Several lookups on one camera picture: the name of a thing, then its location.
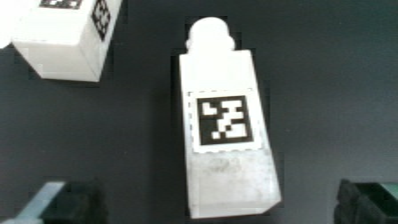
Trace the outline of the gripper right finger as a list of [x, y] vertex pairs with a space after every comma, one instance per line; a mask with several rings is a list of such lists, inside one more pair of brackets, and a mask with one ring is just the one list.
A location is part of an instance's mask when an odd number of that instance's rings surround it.
[[342, 180], [337, 224], [398, 224], [398, 182]]

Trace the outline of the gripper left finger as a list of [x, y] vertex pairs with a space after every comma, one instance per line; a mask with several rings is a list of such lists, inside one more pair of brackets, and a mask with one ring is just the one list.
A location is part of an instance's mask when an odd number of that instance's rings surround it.
[[6, 224], [109, 224], [100, 181], [47, 182]]

